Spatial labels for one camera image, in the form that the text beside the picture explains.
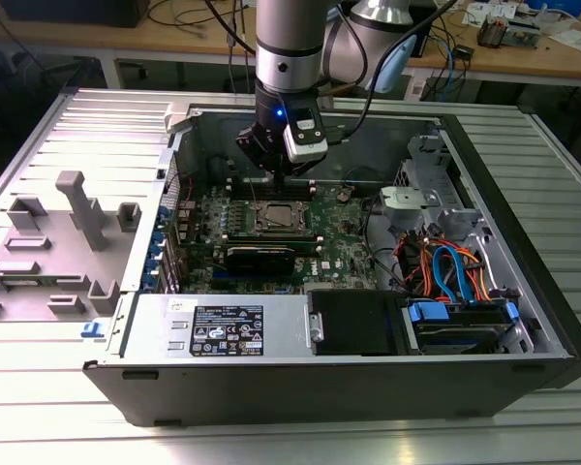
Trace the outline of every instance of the warning label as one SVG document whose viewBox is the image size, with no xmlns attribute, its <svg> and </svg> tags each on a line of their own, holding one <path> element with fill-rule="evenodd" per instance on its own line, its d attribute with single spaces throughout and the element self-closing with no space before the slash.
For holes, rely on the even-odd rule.
<svg viewBox="0 0 581 465">
<path fill-rule="evenodd" d="M 190 353 L 194 357 L 262 356 L 262 306 L 197 306 Z"/>
</svg>

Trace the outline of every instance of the cable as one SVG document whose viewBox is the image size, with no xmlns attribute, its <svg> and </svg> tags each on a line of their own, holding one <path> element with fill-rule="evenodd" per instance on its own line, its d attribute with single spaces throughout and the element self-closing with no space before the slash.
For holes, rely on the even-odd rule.
<svg viewBox="0 0 581 465">
<path fill-rule="evenodd" d="M 368 209 L 368 216 L 366 217 L 366 225 L 363 228 L 363 235 L 364 235 L 364 245 L 366 246 L 366 250 L 368 251 L 368 257 L 366 259 L 371 258 L 375 261 L 375 264 L 379 266 L 383 271 L 385 271 L 393 280 L 394 282 L 402 288 L 402 281 L 398 276 L 396 276 L 391 269 L 385 266 L 377 257 L 375 257 L 375 253 L 372 251 L 372 247 L 370 246 L 370 242 L 368 241 L 368 223 L 370 222 L 370 215 L 372 215 L 372 210 L 375 207 L 375 203 L 379 199 L 379 194 L 376 194 L 373 197 L 373 200 L 370 202 L 370 208 Z"/>
<path fill-rule="evenodd" d="M 197 29 L 201 29 L 204 27 L 203 24 L 205 22 L 212 21 L 213 19 L 216 18 L 215 16 L 206 17 L 205 19 L 199 19 L 197 21 L 191 21 L 191 22 L 184 22 L 183 20 L 181 20 L 181 17 L 184 15 L 187 15 L 189 13 L 206 12 L 206 11 L 208 11 L 208 8 L 193 8 L 191 10 L 185 10 L 183 12 L 180 12 L 178 15 L 174 15 L 174 18 L 173 18 L 174 23 L 165 22 L 165 21 L 162 21 L 160 19 L 157 19 L 156 17 L 153 17 L 153 12 L 168 2 L 170 2 L 170 0 L 161 0 L 160 2 L 153 5 L 151 8 L 148 9 L 148 12 L 146 12 L 146 17 L 148 17 L 151 21 L 155 22 L 156 24 L 160 24 L 162 26 L 176 27 L 180 31 L 191 33 L 191 34 L 196 34 L 202 38 L 206 37 L 206 34 L 204 34 L 204 33 L 197 32 L 197 31 L 188 31 L 186 29 L 181 29 L 181 27 L 191 26 L 191 27 L 196 27 Z M 221 13 L 220 16 L 228 16 L 230 14 L 232 14 L 232 12 L 225 12 L 225 13 Z"/>
<path fill-rule="evenodd" d="M 445 21 L 443 21 L 443 17 L 442 16 L 439 17 L 439 21 L 441 22 L 442 27 L 433 25 L 432 28 L 435 29 L 435 30 L 437 30 L 437 31 L 442 31 L 445 34 L 445 37 L 447 39 L 447 44 L 450 47 L 450 50 L 456 49 L 458 47 L 458 45 L 456 43 L 456 38 L 447 30 L 447 26 L 445 24 Z M 438 48 L 438 50 L 439 50 L 439 53 L 442 55 L 442 57 L 447 60 L 446 55 L 444 53 L 442 53 L 441 49 Z M 450 84 L 450 85 L 453 85 L 455 82 L 459 81 L 460 79 L 463 80 L 463 82 L 461 82 L 461 84 L 459 84 L 459 86 L 456 89 L 456 90 L 459 91 L 459 93 L 458 93 L 458 95 L 456 97 L 457 100 L 460 97 L 460 93 L 462 92 L 462 88 L 463 88 L 463 86 L 465 84 L 465 80 L 467 79 L 467 70 L 468 70 L 468 66 L 465 63 L 465 60 L 461 60 L 461 61 L 463 61 L 464 71 L 463 71 L 462 74 L 460 74 L 458 77 L 456 77 L 451 82 L 451 84 Z M 434 80 L 434 82 L 432 84 L 430 84 L 430 85 L 427 86 L 428 91 L 420 99 L 422 102 L 426 101 L 426 99 L 428 99 L 430 97 L 430 94 L 431 93 L 434 95 L 434 97 L 437 97 L 437 94 L 443 92 L 443 90 L 445 89 L 445 87 L 448 85 L 448 83 L 446 82 L 444 85 L 438 87 L 439 86 L 439 81 L 440 81 L 440 79 L 443 76 L 443 72 L 445 71 L 445 65 L 447 65 L 447 64 L 448 64 L 448 61 L 445 62 L 445 64 L 443 65 L 443 68 L 442 68 L 441 72 L 439 73 L 439 75 L 437 76 L 437 78 Z"/>
<path fill-rule="evenodd" d="M 206 4 L 206 6 L 208 7 L 208 9 L 211 11 L 211 13 L 215 16 L 215 18 L 217 19 L 217 21 L 222 25 L 222 27 L 224 29 L 226 29 L 226 32 L 228 32 L 230 34 L 230 36 L 236 40 L 236 42 L 242 46 L 243 48 L 245 48 L 245 50 L 249 51 L 250 53 L 252 53 L 253 55 L 256 55 L 256 52 L 254 51 L 253 48 L 251 48 L 250 46 L 248 46 L 245 42 L 243 42 L 241 40 L 241 38 L 239 38 L 239 36 L 236 35 L 236 33 L 232 32 L 232 29 L 229 28 L 229 26 L 226 24 L 226 22 L 224 21 L 224 19 L 220 16 L 219 13 L 217 13 L 217 10 L 215 10 L 215 7 L 213 6 L 213 4 L 211 3 L 211 0 L 204 0 L 204 3 Z"/>
<path fill-rule="evenodd" d="M 241 39 L 245 41 L 245 7 L 243 5 L 243 0 L 239 0 L 239 11 L 241 12 Z M 252 92 L 250 85 L 250 61 L 248 59 L 248 52 L 243 49 L 243 57 L 245 58 L 245 80 L 248 86 L 248 94 Z"/>
<path fill-rule="evenodd" d="M 447 74 L 447 83 L 446 83 L 446 90 L 442 93 L 439 101 L 442 102 L 445 99 L 445 96 L 452 90 L 452 77 L 454 74 L 454 56 L 452 55 L 452 50 L 450 49 L 449 45 L 439 37 L 428 36 L 429 39 L 439 42 L 447 51 L 447 63 L 449 63 L 449 73 Z"/>
<path fill-rule="evenodd" d="M 230 18 L 230 24 L 232 31 L 236 34 L 236 1 L 232 0 L 232 17 Z M 236 95 L 236 87 L 234 86 L 234 76 L 232 75 L 232 51 L 234 50 L 234 38 L 232 36 L 228 37 L 229 41 L 229 76 L 230 76 L 230 87 L 232 88 L 232 93 Z"/>
<path fill-rule="evenodd" d="M 383 182 L 383 179 L 381 178 L 381 174 L 377 170 L 375 170 L 374 168 L 363 167 L 363 166 L 362 167 L 354 167 L 354 168 L 351 168 L 350 170 L 348 170 L 347 173 L 344 176 L 342 176 L 342 179 L 340 179 L 340 182 L 342 184 L 347 184 L 347 182 L 349 181 L 349 176 L 351 175 L 351 173 L 354 172 L 354 171 L 357 171 L 357 170 L 366 170 L 366 171 L 369 171 L 372 174 L 374 174 L 375 177 L 379 181 Z"/>
<path fill-rule="evenodd" d="M 345 22 L 345 24 L 349 28 L 349 32 L 351 33 L 353 40 L 355 41 L 355 43 L 359 47 L 359 53 L 361 53 L 361 59 L 363 61 L 363 68 L 361 70 L 361 74 L 355 80 L 355 85 L 359 85 L 361 83 L 361 81 L 364 80 L 364 78 L 366 78 L 366 75 L 368 74 L 368 55 L 366 54 L 366 48 L 364 48 L 364 45 L 359 40 L 359 36 L 357 35 L 355 30 L 351 26 L 349 19 L 345 16 L 345 12 L 342 10 L 342 7 L 340 5 L 337 5 L 336 9 L 338 10 L 338 16 Z"/>
<path fill-rule="evenodd" d="M 377 81 L 379 80 L 379 74 L 381 73 L 387 58 L 389 57 L 390 53 L 394 51 L 399 45 L 403 44 L 409 37 L 414 35 L 417 31 L 423 29 L 428 24 L 431 24 L 435 19 L 445 13 L 452 5 L 456 3 L 457 0 L 448 0 L 443 6 L 441 6 L 438 10 L 434 13 L 429 15 L 428 17 L 424 18 L 424 20 L 420 21 L 414 27 L 412 27 L 409 31 L 402 35 L 400 39 L 394 42 L 391 46 L 387 48 L 385 53 L 382 55 L 379 63 L 377 63 L 377 67 L 375 68 L 375 72 L 372 76 L 372 80 L 370 81 L 370 88 L 368 90 L 368 97 L 366 98 L 366 103 L 364 104 L 364 109 L 359 115 L 355 126 L 351 129 L 345 131 L 345 138 L 349 138 L 353 134 L 357 132 L 357 130 L 361 127 L 361 125 L 366 120 L 366 116 L 368 115 L 368 110 L 370 109 L 370 105 L 372 104 L 372 100 L 375 97 L 375 90 L 377 89 Z"/>
<path fill-rule="evenodd" d="M 13 32 L 9 30 L 9 28 L 6 26 L 6 24 L 2 21 L 1 18 L 0 18 L 0 27 L 11 38 L 11 40 L 15 42 L 32 59 L 32 61 L 34 61 L 34 63 L 39 67 L 39 69 L 44 73 L 45 76 L 50 77 L 51 80 L 54 81 L 54 84 L 58 86 L 60 85 L 58 81 L 56 81 L 52 76 L 50 76 L 47 73 L 46 68 L 39 62 L 39 60 L 37 60 L 37 58 L 35 58 L 35 56 L 32 53 L 30 53 L 30 50 L 26 48 L 26 46 L 19 41 L 15 34 L 13 34 Z"/>
</svg>

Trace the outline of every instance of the wooden table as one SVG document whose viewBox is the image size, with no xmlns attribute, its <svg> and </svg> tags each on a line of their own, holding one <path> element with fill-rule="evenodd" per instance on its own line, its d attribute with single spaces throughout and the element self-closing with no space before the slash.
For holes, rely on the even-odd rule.
<svg viewBox="0 0 581 465">
<path fill-rule="evenodd" d="M 517 46 L 501 48 L 479 46 L 476 39 L 479 29 L 463 25 L 461 22 L 464 15 L 463 11 L 445 14 L 443 21 L 458 45 L 475 50 L 471 67 L 467 72 L 468 79 L 581 87 L 581 51 L 546 36 L 540 38 L 536 49 Z M 434 24 L 442 27 L 439 20 Z M 581 23 L 577 23 L 575 28 L 581 30 Z M 416 93 L 421 95 L 426 79 L 436 76 L 445 65 L 439 47 L 437 42 L 429 41 L 424 55 L 409 61 L 408 66 L 413 68 L 413 78 L 408 89 L 408 98 L 410 92 L 414 92 L 413 97 L 418 98 Z M 460 62 L 457 63 L 457 68 L 462 69 Z"/>
<path fill-rule="evenodd" d="M 202 0 L 174 0 L 176 10 L 204 8 Z M 220 13 L 229 10 L 229 2 L 218 2 Z M 175 62 L 226 63 L 228 45 L 226 32 L 215 21 L 205 23 L 202 30 L 206 37 L 201 39 L 180 31 L 175 27 L 156 24 L 145 18 L 133 29 L 97 25 L 53 24 L 19 22 L 7 20 L 0 15 L 7 27 L 32 52 L 93 56 L 101 61 L 108 87 L 122 87 L 117 68 L 118 59 L 159 60 Z M 448 30 L 457 36 L 457 42 L 475 49 L 469 79 L 527 82 L 552 85 L 581 86 L 581 51 L 563 46 L 542 37 L 538 49 L 503 47 L 485 48 L 477 45 L 477 28 L 461 26 L 463 13 L 445 15 Z M 255 43 L 256 15 L 250 8 L 245 12 L 248 43 Z M 154 12 L 154 17 L 172 22 L 168 4 Z M 184 16 L 185 20 L 210 17 L 210 13 L 194 12 Z M 0 50 L 20 51 L 18 45 L 0 27 Z M 236 54 L 242 53 L 236 47 Z M 405 74 L 412 76 L 406 98 L 416 100 L 421 95 L 427 78 L 435 76 L 444 66 L 438 44 L 430 41 L 424 56 L 412 58 Z"/>
</svg>

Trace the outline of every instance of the workbench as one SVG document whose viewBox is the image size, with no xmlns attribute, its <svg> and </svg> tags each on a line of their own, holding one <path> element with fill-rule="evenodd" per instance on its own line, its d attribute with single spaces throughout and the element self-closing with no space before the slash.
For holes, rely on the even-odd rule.
<svg viewBox="0 0 581 465">
<path fill-rule="evenodd" d="M 175 2 L 177 11 L 203 7 L 201 0 Z M 219 2 L 217 8 L 223 13 L 229 10 L 229 5 Z M 158 10 L 155 11 L 157 19 L 172 22 L 167 5 Z M 1 15 L 7 27 L 32 53 L 91 56 L 99 59 L 109 88 L 124 87 L 117 64 L 119 59 L 228 63 L 227 35 L 215 20 L 205 23 L 207 37 L 200 39 L 175 27 L 156 24 L 148 18 L 137 28 L 123 29 L 97 25 L 17 22 L 7 20 L 2 11 Z M 459 44 L 475 48 L 471 68 L 467 72 L 468 79 L 581 86 L 581 51 L 546 37 L 540 39 L 536 50 L 481 47 L 475 39 L 478 29 L 461 26 L 463 15 L 462 12 L 446 14 L 443 19 Z M 253 46 L 256 41 L 256 12 L 250 8 L 245 16 L 247 41 Z M 210 17 L 209 12 L 194 12 L 185 15 L 184 19 L 199 20 L 207 17 Z M 411 75 L 412 79 L 406 100 L 418 100 L 426 79 L 441 71 L 445 60 L 438 47 L 435 41 L 429 41 L 424 55 L 409 61 L 405 74 Z M 21 51 L 1 27 L 0 50 Z M 236 47 L 234 53 L 242 54 L 242 50 Z M 250 63 L 255 64 L 254 57 L 250 57 Z"/>
<path fill-rule="evenodd" d="M 0 242 L 16 195 L 69 209 L 56 175 L 83 171 L 103 209 L 146 204 L 162 151 L 164 115 L 203 98 L 249 96 L 81 89 L 59 95 L 0 177 Z M 361 101 L 336 99 L 336 109 Z M 373 109 L 449 113 L 493 175 L 581 321 L 581 167 L 534 115 L 515 107 L 375 101 Z M 139 428 L 81 373 L 103 341 L 73 321 L 0 323 L 0 463 L 477 464 L 581 461 L 581 379 L 540 390 L 493 418 Z"/>
</svg>

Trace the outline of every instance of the metal extrusion table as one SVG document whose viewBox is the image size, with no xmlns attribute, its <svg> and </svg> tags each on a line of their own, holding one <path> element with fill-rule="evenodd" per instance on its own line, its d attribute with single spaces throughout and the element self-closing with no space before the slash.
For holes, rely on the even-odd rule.
<svg viewBox="0 0 581 465">
<path fill-rule="evenodd" d="M 61 95 L 0 178 L 0 243 L 15 195 L 52 195 L 65 167 L 81 170 L 106 209 L 145 202 L 167 143 L 168 104 L 203 94 L 80 90 Z M 219 105 L 249 96 L 207 94 Z M 335 108 L 360 102 L 336 100 Z M 430 113 L 435 105 L 376 101 L 375 109 Z M 517 108 L 439 106 L 458 117 L 540 256 L 581 320 L 581 168 L 533 115 Z M 80 372 L 103 344 L 82 324 L 0 323 L 0 461 L 121 459 L 164 463 L 581 462 L 581 380 L 526 396 L 494 418 L 137 428 Z"/>
</svg>

